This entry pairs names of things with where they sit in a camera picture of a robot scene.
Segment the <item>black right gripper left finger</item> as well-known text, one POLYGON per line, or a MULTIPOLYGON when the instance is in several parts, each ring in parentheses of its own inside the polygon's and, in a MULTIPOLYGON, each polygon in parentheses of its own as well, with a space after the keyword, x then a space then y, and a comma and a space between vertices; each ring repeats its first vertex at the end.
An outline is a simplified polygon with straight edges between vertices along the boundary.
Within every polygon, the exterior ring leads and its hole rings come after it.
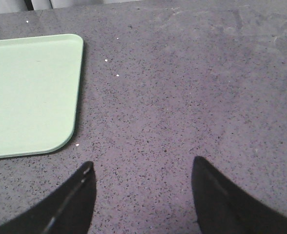
POLYGON ((0 234, 86 234, 96 201, 91 161, 40 203, 0 225, 0 234))

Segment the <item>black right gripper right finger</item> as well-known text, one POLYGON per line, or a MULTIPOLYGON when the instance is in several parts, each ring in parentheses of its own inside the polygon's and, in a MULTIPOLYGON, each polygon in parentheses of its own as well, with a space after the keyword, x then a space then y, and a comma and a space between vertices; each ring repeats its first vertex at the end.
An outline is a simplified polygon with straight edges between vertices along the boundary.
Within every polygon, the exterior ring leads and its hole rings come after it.
POLYGON ((192 168, 197 222, 204 234, 287 234, 287 217, 246 193, 197 156, 192 168))

